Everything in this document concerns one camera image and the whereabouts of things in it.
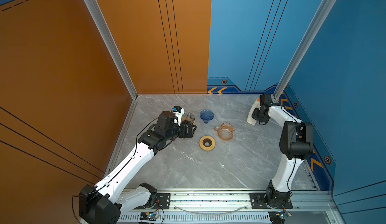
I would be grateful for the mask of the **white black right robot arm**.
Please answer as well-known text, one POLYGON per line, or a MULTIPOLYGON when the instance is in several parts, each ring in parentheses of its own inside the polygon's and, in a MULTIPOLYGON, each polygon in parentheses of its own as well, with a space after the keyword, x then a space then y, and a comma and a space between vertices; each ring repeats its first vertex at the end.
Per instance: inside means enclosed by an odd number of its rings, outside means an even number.
POLYGON ((263 198, 267 207, 281 208, 289 203, 293 195, 292 182, 298 168, 314 150, 313 126, 290 114, 285 107, 273 100, 271 94, 260 95, 248 117, 248 122, 252 125, 266 125, 274 120, 282 128, 279 140, 280 164, 263 198))

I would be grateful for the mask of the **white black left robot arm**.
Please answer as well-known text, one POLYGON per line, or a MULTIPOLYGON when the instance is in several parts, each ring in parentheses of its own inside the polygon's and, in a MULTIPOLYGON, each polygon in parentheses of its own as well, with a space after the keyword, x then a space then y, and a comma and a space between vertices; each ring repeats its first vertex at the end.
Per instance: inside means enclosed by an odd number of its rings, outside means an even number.
POLYGON ((141 130, 129 155, 101 181, 94 186, 86 185, 77 195, 79 207, 75 219, 88 224, 115 224, 122 213, 138 207, 160 209, 157 189, 148 183, 140 184, 127 194, 123 191, 158 152, 177 138, 193 137, 197 127, 193 121, 183 120, 184 116, 185 110, 174 106, 141 130))

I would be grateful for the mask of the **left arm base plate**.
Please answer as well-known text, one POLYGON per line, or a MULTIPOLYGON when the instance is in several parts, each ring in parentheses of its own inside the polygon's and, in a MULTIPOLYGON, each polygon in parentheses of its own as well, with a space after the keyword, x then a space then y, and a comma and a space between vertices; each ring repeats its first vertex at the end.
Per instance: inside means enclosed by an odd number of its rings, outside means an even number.
POLYGON ((136 207, 135 210, 155 210, 161 207, 163 210, 170 208, 171 193, 157 193, 153 204, 136 207))

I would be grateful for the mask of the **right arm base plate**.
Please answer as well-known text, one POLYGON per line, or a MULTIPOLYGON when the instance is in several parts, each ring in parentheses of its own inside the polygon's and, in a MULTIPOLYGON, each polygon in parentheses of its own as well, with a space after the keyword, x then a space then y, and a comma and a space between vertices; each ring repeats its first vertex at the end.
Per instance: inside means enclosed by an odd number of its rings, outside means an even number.
POLYGON ((293 209, 289 198, 290 193, 274 193, 267 196, 266 193, 253 192, 249 194, 250 203, 253 209, 293 209))

